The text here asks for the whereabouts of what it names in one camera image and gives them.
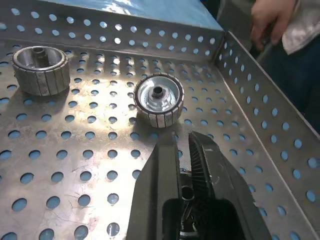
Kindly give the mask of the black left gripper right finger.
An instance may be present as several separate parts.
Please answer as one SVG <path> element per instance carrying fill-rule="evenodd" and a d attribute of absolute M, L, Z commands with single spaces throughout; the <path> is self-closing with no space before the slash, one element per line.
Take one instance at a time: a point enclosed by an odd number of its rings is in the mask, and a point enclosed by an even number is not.
<path fill-rule="evenodd" d="M 188 135 L 192 214 L 200 240 L 272 240 L 250 188 L 207 135 Z"/>

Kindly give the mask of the bystander's bare hand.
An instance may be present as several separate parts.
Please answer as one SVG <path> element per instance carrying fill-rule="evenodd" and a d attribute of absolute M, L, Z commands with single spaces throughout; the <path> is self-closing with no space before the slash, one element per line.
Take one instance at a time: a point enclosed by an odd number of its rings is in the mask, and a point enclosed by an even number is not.
<path fill-rule="evenodd" d="M 284 34 L 297 0 L 256 0 L 251 8 L 252 30 L 250 38 L 258 50 L 264 49 L 263 38 L 269 25 L 273 25 L 270 41 L 277 44 Z"/>

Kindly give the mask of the segmented metal roller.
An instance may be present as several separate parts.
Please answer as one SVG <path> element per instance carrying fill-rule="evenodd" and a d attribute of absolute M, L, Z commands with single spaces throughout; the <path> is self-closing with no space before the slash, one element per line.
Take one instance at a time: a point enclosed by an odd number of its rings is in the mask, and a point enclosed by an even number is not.
<path fill-rule="evenodd" d="M 180 169 L 182 212 L 179 240 L 204 240 L 201 236 L 202 208 L 196 197 L 190 171 Z"/>
<path fill-rule="evenodd" d="M 153 128 L 167 128 L 182 114 L 185 91 L 179 79 L 156 72 L 141 79 L 134 88 L 137 117 Z"/>
<path fill-rule="evenodd" d="M 66 54 L 50 46 L 29 46 L 12 56 L 12 68 L 22 92 L 34 96 L 57 95 L 70 85 Z"/>

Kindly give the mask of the perforated steel tray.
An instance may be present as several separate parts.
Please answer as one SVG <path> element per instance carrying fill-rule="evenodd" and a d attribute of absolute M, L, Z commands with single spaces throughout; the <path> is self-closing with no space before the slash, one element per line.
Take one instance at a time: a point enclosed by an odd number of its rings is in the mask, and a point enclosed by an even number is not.
<path fill-rule="evenodd" d="M 65 53 L 69 88 L 23 92 L 17 51 Z M 181 82 L 173 125 L 137 116 L 136 84 Z M 136 178 L 171 133 L 212 138 L 276 240 L 320 240 L 320 135 L 228 32 L 38 0 L 0 0 L 0 239 L 123 240 Z"/>

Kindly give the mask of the bystander's white sleeve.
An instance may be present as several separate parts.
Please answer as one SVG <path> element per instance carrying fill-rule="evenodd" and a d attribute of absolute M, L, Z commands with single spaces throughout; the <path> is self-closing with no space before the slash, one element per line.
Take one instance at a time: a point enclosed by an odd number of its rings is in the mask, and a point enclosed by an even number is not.
<path fill-rule="evenodd" d="M 291 55 L 320 35 L 320 0 L 296 0 L 293 15 L 282 35 L 285 52 Z"/>

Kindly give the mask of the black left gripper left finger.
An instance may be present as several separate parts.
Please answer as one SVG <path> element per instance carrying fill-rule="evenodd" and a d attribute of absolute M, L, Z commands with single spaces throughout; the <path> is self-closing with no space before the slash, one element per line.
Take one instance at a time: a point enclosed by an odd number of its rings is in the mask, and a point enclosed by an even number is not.
<path fill-rule="evenodd" d="M 181 216 L 178 147 L 163 135 L 136 179 L 127 240 L 179 240 Z"/>

